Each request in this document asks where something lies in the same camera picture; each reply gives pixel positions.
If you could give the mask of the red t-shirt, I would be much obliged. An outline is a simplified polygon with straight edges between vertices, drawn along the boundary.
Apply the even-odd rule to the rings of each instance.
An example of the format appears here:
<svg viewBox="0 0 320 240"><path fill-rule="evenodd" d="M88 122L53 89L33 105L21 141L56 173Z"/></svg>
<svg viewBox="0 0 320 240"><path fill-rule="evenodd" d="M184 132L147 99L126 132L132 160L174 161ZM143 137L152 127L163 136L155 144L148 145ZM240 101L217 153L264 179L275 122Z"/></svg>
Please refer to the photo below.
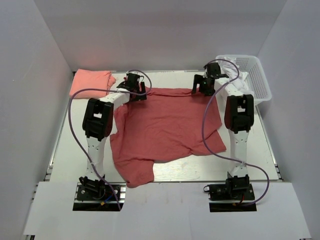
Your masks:
<svg viewBox="0 0 320 240"><path fill-rule="evenodd" d="M130 188L154 181L155 162L227 149L218 132L222 121L217 100L187 88L153 88L146 100L117 108L114 120L112 158Z"/></svg>

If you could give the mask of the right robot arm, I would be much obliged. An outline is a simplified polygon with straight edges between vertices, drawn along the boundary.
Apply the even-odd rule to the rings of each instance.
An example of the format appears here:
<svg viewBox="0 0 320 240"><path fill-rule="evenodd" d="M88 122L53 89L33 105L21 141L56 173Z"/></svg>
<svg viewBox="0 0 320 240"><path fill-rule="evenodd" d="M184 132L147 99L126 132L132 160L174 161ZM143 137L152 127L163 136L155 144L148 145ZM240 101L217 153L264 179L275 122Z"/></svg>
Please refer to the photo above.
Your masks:
<svg viewBox="0 0 320 240"><path fill-rule="evenodd" d="M225 187L215 192L225 193L229 198L236 200L242 196L250 187L250 178L246 167L247 163L247 141L251 127L254 124L254 96L244 94L237 90L232 82L240 76L236 68L236 75L222 73L218 59L208 62L204 66L204 75L196 74L193 79L191 93L200 92L204 96L210 96L206 105L202 125L201 136L205 143L205 121L218 92L223 93L225 99L224 125L228 129L230 139L230 156L219 156L222 159L232 161L234 165L227 172Z"/></svg>

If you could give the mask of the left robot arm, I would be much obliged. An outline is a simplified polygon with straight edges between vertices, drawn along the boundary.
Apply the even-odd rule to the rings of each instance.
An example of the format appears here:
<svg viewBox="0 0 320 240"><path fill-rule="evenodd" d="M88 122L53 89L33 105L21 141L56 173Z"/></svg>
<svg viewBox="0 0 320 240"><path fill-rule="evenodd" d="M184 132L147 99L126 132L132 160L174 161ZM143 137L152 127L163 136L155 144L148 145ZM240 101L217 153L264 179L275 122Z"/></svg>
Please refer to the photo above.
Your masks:
<svg viewBox="0 0 320 240"><path fill-rule="evenodd" d="M87 141L87 167L80 183L90 196L99 200L105 196L104 151L106 140L113 129L114 111L128 102L147 99L146 75L139 70L129 70L124 80L102 99L91 98L82 122Z"/></svg>

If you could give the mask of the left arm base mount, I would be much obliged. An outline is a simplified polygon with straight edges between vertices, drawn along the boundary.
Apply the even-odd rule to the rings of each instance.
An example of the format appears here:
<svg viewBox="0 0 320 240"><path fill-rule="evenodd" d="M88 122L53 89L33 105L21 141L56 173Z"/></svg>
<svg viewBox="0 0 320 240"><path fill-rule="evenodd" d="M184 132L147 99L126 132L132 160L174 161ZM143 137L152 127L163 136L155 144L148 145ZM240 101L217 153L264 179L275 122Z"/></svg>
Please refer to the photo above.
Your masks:
<svg viewBox="0 0 320 240"><path fill-rule="evenodd" d="M107 185L102 193L95 193L77 184L73 211L89 211L89 212L119 212L119 206L112 190Z"/></svg>

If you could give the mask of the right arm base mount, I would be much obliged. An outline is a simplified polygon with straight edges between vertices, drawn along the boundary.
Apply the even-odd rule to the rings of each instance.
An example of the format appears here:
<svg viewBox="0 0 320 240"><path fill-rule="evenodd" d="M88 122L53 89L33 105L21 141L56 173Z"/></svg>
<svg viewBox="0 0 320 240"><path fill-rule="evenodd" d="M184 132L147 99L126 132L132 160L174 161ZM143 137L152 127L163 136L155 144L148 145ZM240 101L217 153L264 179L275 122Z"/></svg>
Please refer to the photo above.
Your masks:
<svg viewBox="0 0 320 240"><path fill-rule="evenodd" d="M209 184L203 187L203 192L208 194L210 213L240 213L256 212L253 186L250 183L247 190L228 193L226 184Z"/></svg>

